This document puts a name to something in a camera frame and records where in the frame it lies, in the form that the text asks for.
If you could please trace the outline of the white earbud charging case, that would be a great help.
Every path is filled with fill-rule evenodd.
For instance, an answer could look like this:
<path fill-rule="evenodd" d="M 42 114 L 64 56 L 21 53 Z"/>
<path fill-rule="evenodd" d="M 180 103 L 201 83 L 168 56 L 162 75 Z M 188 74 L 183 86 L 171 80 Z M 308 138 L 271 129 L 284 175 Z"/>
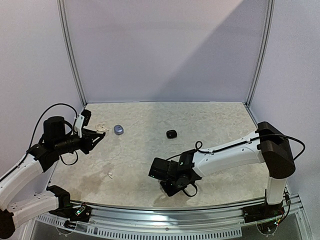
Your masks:
<path fill-rule="evenodd" d="M 109 132 L 110 128 L 105 122 L 97 123 L 95 125 L 95 129 L 97 132 Z"/>

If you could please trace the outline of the purple earbud charging case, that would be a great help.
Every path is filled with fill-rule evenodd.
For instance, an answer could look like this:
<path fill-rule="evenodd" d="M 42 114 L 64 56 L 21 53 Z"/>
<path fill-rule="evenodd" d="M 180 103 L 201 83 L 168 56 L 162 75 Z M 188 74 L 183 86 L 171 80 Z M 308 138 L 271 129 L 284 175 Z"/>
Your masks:
<path fill-rule="evenodd" d="M 120 124 L 117 124 L 113 127 L 113 131 L 117 136 L 120 136 L 124 133 L 124 128 Z"/>

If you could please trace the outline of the black earbud charging case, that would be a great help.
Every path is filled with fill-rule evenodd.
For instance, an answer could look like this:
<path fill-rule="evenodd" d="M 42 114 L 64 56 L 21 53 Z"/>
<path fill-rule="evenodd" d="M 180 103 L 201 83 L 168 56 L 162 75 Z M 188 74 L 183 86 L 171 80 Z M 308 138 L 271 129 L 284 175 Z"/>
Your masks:
<path fill-rule="evenodd" d="M 178 136 L 177 132 L 174 129 L 168 130 L 166 132 L 166 137 L 168 139 L 175 139 Z"/>

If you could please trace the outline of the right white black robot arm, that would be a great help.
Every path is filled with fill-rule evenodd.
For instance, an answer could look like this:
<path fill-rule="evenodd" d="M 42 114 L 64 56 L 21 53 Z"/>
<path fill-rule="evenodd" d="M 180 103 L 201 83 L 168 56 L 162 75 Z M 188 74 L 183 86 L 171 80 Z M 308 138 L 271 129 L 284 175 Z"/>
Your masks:
<path fill-rule="evenodd" d="M 269 218 L 278 210 L 287 180 L 296 170 L 291 140 L 292 137 L 263 121 L 248 135 L 216 147 L 203 148 L 197 141 L 193 149 L 177 155 L 178 161 L 156 157 L 148 175 L 159 180 L 164 192 L 171 197 L 215 172 L 266 164 L 269 177 L 265 202 L 259 206 L 258 213 L 262 218 Z"/>

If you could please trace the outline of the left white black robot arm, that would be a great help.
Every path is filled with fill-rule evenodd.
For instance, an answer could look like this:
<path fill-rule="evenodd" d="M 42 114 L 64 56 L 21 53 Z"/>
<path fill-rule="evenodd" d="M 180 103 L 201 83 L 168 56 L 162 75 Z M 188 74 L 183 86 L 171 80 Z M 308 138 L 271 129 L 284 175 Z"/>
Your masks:
<path fill-rule="evenodd" d="M 67 223 L 88 223 L 92 207 L 71 203 L 71 195 L 63 188 L 52 185 L 28 199 L 13 202 L 17 193 L 29 182 L 49 170 L 64 154 L 78 150 L 85 155 L 105 137 L 105 133 L 86 129 L 89 117 L 78 115 L 71 131 L 66 132 L 68 122 L 62 116 L 53 116 L 43 123 L 43 135 L 26 154 L 0 179 L 0 237 L 10 238 L 25 222 L 51 213 L 67 219 Z"/>

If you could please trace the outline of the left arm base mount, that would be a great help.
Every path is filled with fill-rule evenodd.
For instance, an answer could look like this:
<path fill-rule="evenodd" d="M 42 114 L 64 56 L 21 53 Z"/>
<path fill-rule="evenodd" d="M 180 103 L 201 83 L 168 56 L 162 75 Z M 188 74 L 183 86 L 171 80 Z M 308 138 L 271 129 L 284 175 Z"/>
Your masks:
<path fill-rule="evenodd" d="M 88 223 L 92 215 L 93 208 L 86 203 L 73 204 L 49 211 L 50 214 L 69 219 L 71 222 Z"/>

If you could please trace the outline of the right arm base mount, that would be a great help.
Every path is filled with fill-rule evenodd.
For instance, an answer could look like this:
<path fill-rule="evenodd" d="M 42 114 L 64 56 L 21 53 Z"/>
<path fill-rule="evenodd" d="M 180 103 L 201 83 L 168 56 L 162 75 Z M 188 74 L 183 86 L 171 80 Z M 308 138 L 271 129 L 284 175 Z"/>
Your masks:
<path fill-rule="evenodd" d="M 260 204 L 243 207 L 242 214 L 245 223 L 258 222 L 267 219 L 275 219 L 275 225 L 279 225 L 288 216 L 291 209 L 291 200 L 286 202 L 287 211 L 283 203 L 268 204 L 266 201 Z"/>

